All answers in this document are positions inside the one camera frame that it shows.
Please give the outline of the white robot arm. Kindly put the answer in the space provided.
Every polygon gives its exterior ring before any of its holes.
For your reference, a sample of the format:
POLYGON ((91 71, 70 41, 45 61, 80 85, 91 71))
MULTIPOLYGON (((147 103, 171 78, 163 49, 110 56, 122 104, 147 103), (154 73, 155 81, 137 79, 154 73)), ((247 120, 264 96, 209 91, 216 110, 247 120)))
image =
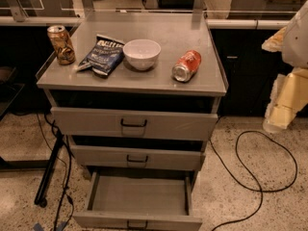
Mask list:
POLYGON ((283 62, 293 68, 287 75, 277 75, 265 112, 264 130, 279 133, 308 104, 308 2, 286 27, 262 44, 262 49, 281 52, 283 62))

